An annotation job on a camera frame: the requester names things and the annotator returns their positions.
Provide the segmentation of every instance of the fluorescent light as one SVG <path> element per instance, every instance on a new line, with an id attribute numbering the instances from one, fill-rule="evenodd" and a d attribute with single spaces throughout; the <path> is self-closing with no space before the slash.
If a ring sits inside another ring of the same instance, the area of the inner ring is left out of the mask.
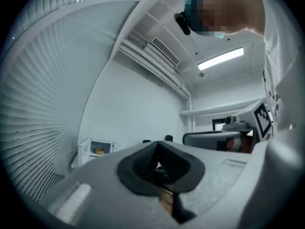
<path id="1" fill-rule="evenodd" d="M 214 66 L 216 64 L 219 64 L 219 63 L 225 62 L 227 60 L 242 56 L 243 54 L 244 54 L 244 49 L 239 48 L 239 49 L 233 50 L 231 52 L 226 52 L 226 53 L 224 53 L 220 56 L 217 56 L 213 59 L 210 59 L 208 61 L 205 61 L 205 62 L 199 64 L 198 67 L 202 71 L 202 70 L 204 70 L 206 68 L 209 68 L 211 66 Z"/>

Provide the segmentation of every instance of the ceiling vent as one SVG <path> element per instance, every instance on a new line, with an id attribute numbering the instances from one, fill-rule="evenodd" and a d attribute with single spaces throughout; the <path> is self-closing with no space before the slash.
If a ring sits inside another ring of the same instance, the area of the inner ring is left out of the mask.
<path id="1" fill-rule="evenodd" d="M 175 66 L 178 66 L 180 60 L 177 58 L 175 54 L 165 44 L 157 37 L 152 39 L 150 42 L 153 46 L 155 46 L 161 53 L 163 53 Z"/>

